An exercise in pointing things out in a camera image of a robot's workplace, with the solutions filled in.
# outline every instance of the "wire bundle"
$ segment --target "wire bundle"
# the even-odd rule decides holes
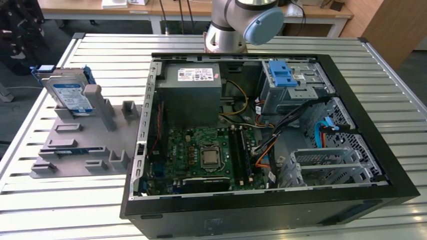
[[[265,154],[268,153],[268,151],[271,150],[271,148],[273,147],[276,141],[277,141],[277,137],[281,134],[283,128],[285,126],[288,126],[288,124],[291,124],[292,122],[295,122],[303,115],[304,111],[307,110],[308,107],[311,107],[315,104],[319,103],[325,103],[327,101],[331,100],[331,96],[323,96],[319,97],[317,99],[313,100],[308,100],[307,102],[304,102],[300,106],[297,106],[297,108],[295,108],[291,112],[288,112],[283,119],[279,121],[279,123],[276,124],[276,126],[272,129],[272,133],[271,133],[271,137],[267,141],[264,141],[255,149],[253,152],[257,152],[259,150],[261,150],[265,146],[268,146],[265,148],[265,150],[263,151],[260,157],[257,158],[257,161],[255,163],[256,167],[263,167],[263,168],[268,168],[269,166],[260,164],[263,157],[265,156]]]

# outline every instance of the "blue plastic drive bracket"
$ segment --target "blue plastic drive bracket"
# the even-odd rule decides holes
[[[268,61],[268,65],[276,87],[296,87],[299,85],[292,77],[292,69],[284,61]]]

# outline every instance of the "white sticker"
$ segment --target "white sticker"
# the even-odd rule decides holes
[[[293,75],[293,79],[305,79],[304,75]]]
[[[261,115],[261,107],[260,106],[255,107],[255,112],[257,115]]]
[[[56,154],[72,154],[73,152],[72,151],[56,151],[55,153]]]
[[[67,108],[75,113],[92,112],[89,100],[83,95],[80,84],[53,84],[56,94]]]
[[[212,68],[181,68],[177,70],[177,81],[213,81]]]
[[[276,175],[272,172],[268,173],[268,178],[273,183],[276,183]]]
[[[148,14],[147,11],[128,11],[129,14]]]

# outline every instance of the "yellow wire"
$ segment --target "yellow wire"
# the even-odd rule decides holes
[[[235,85],[235,87],[243,93],[243,95],[244,95],[244,105],[243,105],[243,108],[239,111],[220,113],[219,115],[221,115],[221,116],[236,115],[236,114],[241,113],[248,107],[248,97],[247,97],[245,91],[243,91],[241,87],[233,81],[227,80],[227,82],[229,82],[232,85]]]

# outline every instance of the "metal table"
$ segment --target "metal table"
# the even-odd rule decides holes
[[[203,51],[199,35],[87,34],[72,39],[59,66],[87,64],[112,104],[141,103],[152,52]],[[368,43],[277,37],[252,53],[328,54],[422,194],[347,225],[227,234],[243,239],[427,239],[427,109]],[[124,175],[32,179],[31,166],[55,121],[43,90],[0,162],[0,235],[9,239],[144,239],[119,218]]]

